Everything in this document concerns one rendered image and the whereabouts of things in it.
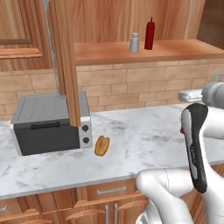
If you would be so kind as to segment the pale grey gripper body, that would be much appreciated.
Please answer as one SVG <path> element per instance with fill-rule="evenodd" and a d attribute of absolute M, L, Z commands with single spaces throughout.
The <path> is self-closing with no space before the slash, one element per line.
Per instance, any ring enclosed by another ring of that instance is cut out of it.
<path fill-rule="evenodd" d="M 202 99 L 201 89 L 182 90 L 178 92 L 181 102 L 200 102 Z"/>

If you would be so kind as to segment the open wooden cabinet door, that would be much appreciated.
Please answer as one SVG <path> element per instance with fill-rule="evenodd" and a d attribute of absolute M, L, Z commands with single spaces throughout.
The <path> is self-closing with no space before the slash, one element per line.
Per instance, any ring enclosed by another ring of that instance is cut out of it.
<path fill-rule="evenodd" d="M 50 0 L 47 4 L 59 91 L 66 96 L 70 125 L 77 127 L 81 125 L 81 114 L 70 16 L 70 0 Z"/>

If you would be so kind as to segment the wooden base cabinet door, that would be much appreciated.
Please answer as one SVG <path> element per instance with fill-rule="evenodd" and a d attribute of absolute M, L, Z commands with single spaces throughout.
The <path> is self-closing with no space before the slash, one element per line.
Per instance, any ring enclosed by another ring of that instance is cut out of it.
<path fill-rule="evenodd" d="M 57 208 L 61 224 L 105 224 L 105 206 L 108 205 L 109 224 L 109 202 L 86 204 L 74 206 L 71 202 L 58 202 Z"/>
<path fill-rule="evenodd" d="M 20 214 L 12 215 L 9 217 L 0 218 L 0 224 L 22 224 L 27 221 L 33 221 L 34 224 L 37 224 L 39 220 L 51 221 L 52 224 L 60 224 L 58 214 L 56 212 L 52 213 L 42 213 L 42 214 Z"/>
<path fill-rule="evenodd" d="M 146 208 L 146 199 L 122 199 L 115 202 L 117 209 L 117 224 L 136 224 L 137 218 Z"/>

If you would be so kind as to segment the closed wooden cabinet door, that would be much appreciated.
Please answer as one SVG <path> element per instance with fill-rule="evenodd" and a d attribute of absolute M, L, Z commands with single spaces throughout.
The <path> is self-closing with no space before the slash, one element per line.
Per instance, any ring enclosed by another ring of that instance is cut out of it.
<path fill-rule="evenodd" d="M 0 0 L 0 71 L 52 67 L 42 0 Z"/>

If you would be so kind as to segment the red ketchup bottle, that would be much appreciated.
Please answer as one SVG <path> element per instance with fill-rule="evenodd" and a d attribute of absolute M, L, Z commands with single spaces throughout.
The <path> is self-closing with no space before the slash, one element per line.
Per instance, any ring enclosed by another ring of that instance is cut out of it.
<path fill-rule="evenodd" d="M 154 31 L 155 31 L 155 23 L 152 20 L 150 20 L 146 26 L 146 33 L 145 33 L 144 48 L 146 50 L 152 49 Z"/>

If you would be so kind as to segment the grey salt shaker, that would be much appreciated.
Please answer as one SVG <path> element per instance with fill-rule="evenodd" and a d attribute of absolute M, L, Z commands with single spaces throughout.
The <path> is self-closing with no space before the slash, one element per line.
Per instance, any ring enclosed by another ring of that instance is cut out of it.
<path fill-rule="evenodd" d="M 138 53 L 139 52 L 139 37 L 136 32 L 132 33 L 130 43 L 129 43 L 129 51 L 131 53 Z"/>

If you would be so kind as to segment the hot dog in bun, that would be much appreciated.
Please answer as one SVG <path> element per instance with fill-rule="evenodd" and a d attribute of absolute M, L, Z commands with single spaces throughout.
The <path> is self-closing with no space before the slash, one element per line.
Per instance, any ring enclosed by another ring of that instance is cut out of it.
<path fill-rule="evenodd" d="M 94 147 L 94 154 L 103 157 L 109 148 L 109 138 L 99 136 Z"/>

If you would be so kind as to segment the wooden drawer front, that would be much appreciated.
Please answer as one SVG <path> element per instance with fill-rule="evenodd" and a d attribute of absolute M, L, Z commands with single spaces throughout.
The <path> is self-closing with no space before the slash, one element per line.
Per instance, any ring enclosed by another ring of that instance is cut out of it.
<path fill-rule="evenodd" d="M 8 206 L 8 208 L 6 211 L 0 212 L 0 217 L 6 217 L 21 213 L 20 206 L 16 199 L 1 199 L 0 208 L 3 208 L 5 206 Z"/>
<path fill-rule="evenodd" d="M 126 186 L 126 191 L 108 193 L 108 194 L 103 194 L 103 195 L 97 194 L 97 190 L 105 191 L 105 190 L 109 190 L 109 189 L 121 188 L 123 186 Z M 118 197 L 118 196 L 132 194 L 135 190 L 136 190 L 136 184 L 135 184 L 135 180 L 133 178 L 103 183 L 103 184 L 99 184 L 99 185 L 89 185 L 87 187 L 87 200 L 93 201 L 93 200 L 103 200 L 103 199 L 108 199 L 108 198 L 114 198 L 114 197 Z"/>

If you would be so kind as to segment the grey toaster oven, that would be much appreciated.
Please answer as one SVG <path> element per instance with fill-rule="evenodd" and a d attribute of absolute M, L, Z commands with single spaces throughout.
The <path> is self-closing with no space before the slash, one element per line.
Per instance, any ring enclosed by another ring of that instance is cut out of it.
<path fill-rule="evenodd" d="M 19 156 L 65 151 L 92 146 L 91 117 L 85 91 L 79 92 L 80 126 L 73 127 L 67 100 L 56 94 L 22 95 L 10 122 L 10 133 Z M 32 124 L 60 122 L 59 128 L 31 129 Z"/>

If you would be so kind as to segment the open wooden wall cabinet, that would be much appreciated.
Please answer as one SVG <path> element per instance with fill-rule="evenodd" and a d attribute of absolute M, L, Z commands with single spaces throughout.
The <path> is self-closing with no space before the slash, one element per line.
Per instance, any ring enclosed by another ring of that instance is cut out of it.
<path fill-rule="evenodd" d="M 224 50 L 196 39 L 206 0 L 71 0 L 78 66 L 224 57 Z M 144 48 L 155 23 L 153 46 Z M 139 52 L 130 52 L 136 32 Z"/>

